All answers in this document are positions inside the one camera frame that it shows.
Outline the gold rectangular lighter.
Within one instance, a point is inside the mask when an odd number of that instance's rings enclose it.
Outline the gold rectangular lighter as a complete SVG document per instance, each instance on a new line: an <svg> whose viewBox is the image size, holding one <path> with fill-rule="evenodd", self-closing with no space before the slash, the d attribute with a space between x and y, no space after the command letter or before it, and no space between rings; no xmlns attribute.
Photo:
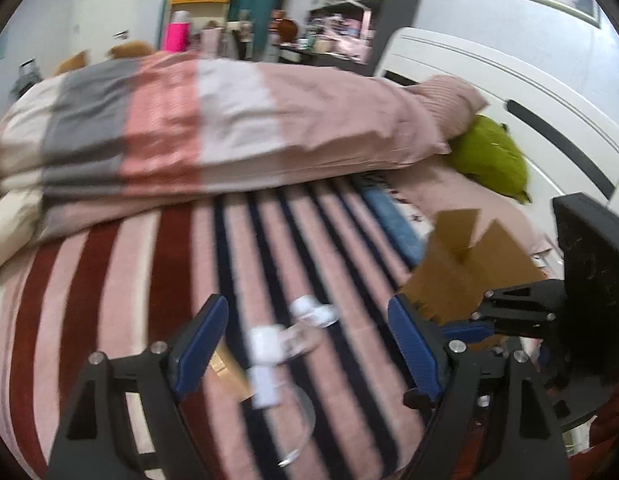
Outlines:
<svg viewBox="0 0 619 480"><path fill-rule="evenodd" d="M221 339L210 358L210 368L236 400L244 402L251 399L253 391L247 374L230 352L224 339Z"/></svg>

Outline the purple power bank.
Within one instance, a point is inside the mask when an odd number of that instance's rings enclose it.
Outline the purple power bank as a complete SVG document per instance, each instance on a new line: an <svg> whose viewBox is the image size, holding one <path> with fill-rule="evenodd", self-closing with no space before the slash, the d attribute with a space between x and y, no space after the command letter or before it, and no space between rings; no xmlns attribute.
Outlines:
<svg viewBox="0 0 619 480"><path fill-rule="evenodd" d="M305 323L295 323L279 333L285 361L299 358L316 349L323 341L323 330Z"/></svg>

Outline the brown cardboard box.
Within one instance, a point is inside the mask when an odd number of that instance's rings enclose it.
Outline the brown cardboard box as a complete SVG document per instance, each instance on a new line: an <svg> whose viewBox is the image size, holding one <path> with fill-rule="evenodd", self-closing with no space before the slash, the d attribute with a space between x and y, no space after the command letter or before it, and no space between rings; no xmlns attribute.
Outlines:
<svg viewBox="0 0 619 480"><path fill-rule="evenodd" d="M546 275L497 221L475 243L476 209L444 210L435 219L422 261L401 288L421 315L439 323L460 321L485 292L542 281Z"/></svg>

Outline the striped plush blanket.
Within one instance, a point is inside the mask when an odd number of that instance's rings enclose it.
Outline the striped plush blanket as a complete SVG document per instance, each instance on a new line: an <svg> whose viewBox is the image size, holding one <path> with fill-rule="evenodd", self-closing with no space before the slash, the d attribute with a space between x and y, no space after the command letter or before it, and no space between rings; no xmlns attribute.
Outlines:
<svg viewBox="0 0 619 480"><path fill-rule="evenodd" d="M420 262L429 222L378 179L348 177L217 196L93 226L22 252L0 271L0 437L28 478L47 470L60 411L89 354L112 358L174 335L206 298L229 304L227 347L294 323L313 296L338 311L311 352L278 370L311 399L303 437L291 398L264 412L213 370L183 411L218 479L384 479L421 436L413 381L387 303Z"/></svg>

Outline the green plush toy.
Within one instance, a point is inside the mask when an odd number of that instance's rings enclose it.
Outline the green plush toy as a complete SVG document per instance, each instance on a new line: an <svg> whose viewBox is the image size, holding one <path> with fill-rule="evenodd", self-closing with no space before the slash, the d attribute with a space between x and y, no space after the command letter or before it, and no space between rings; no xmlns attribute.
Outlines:
<svg viewBox="0 0 619 480"><path fill-rule="evenodd" d="M460 174L520 204L531 202L524 156L503 125L477 115L469 129L449 145L447 162Z"/></svg>

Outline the white bed headboard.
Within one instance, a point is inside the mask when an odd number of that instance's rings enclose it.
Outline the white bed headboard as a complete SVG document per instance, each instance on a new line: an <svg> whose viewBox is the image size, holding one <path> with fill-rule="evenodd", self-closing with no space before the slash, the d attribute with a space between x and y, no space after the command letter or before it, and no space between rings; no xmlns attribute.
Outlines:
<svg viewBox="0 0 619 480"><path fill-rule="evenodd" d="M552 200L582 192L619 216L619 126L598 107L518 58L455 36L404 27L375 70L408 86L435 75L468 81L484 96L484 115L504 125L522 151L530 203L524 209L546 233Z"/></svg>

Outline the white earbuds case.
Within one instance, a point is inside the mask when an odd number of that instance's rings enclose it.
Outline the white earbuds case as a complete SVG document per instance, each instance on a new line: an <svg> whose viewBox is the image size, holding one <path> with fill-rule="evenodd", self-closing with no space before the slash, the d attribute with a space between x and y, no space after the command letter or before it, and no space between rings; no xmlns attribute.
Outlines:
<svg viewBox="0 0 619 480"><path fill-rule="evenodd" d="M276 366L285 359L281 325L255 326L248 331L248 353L255 366Z"/></svg>

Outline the pink pillow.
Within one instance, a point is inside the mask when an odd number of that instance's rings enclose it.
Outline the pink pillow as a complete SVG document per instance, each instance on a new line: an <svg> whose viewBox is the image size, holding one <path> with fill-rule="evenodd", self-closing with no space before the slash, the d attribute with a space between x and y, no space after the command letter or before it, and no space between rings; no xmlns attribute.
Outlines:
<svg viewBox="0 0 619 480"><path fill-rule="evenodd" d="M456 76L436 75L406 90L418 97L447 141L466 133L488 105L477 88Z"/></svg>

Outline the cream blanket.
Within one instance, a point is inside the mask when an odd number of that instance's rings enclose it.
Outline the cream blanket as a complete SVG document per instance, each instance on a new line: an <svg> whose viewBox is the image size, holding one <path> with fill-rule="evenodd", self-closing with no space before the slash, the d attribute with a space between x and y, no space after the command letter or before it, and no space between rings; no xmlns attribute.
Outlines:
<svg viewBox="0 0 619 480"><path fill-rule="evenodd" d="M32 239L41 211L37 190L11 191L0 198L0 268Z"/></svg>

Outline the pink grey patchwork duvet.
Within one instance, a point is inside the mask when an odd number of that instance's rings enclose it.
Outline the pink grey patchwork duvet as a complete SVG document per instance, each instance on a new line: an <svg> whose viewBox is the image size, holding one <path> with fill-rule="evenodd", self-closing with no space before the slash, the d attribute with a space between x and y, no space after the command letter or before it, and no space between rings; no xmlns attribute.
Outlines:
<svg viewBox="0 0 619 480"><path fill-rule="evenodd" d="M387 81L158 52L34 84L0 122L0 198L251 191L447 150L418 97Z"/></svg>

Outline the cluttered storage shelf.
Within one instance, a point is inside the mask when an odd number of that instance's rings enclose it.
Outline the cluttered storage shelf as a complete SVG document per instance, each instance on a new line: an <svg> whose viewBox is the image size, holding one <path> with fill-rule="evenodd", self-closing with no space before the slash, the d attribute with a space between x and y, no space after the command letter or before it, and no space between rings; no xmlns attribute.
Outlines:
<svg viewBox="0 0 619 480"><path fill-rule="evenodd" d="M317 55L365 64L385 0L315 0L304 41Z"/></svg>

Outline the pink water bottle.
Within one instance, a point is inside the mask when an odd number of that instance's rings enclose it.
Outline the pink water bottle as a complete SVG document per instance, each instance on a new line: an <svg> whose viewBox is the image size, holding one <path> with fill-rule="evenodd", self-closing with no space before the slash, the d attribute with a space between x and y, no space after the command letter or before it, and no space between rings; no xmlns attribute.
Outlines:
<svg viewBox="0 0 619 480"><path fill-rule="evenodd" d="M184 52L188 49L190 34L190 13L176 11L167 25L163 49L168 52Z"/></svg>

